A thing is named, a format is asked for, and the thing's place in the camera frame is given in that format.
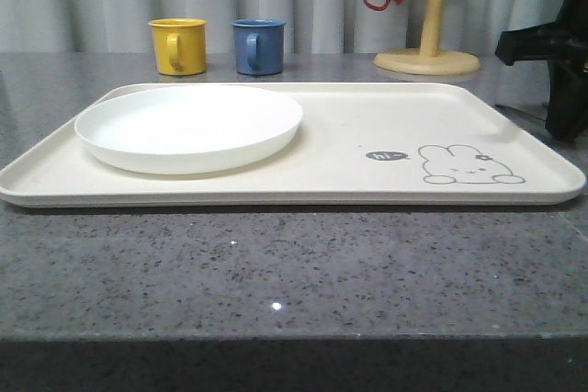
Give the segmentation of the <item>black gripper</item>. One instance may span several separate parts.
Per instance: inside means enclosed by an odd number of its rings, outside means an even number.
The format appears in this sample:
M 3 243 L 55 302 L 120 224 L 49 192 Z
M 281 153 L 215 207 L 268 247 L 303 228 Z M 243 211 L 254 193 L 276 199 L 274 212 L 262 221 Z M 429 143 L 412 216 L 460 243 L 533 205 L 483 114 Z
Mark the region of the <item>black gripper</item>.
M 546 130 L 573 141 L 587 129 L 587 0 L 563 0 L 554 21 L 503 32 L 495 55 L 509 66 L 550 61 Z

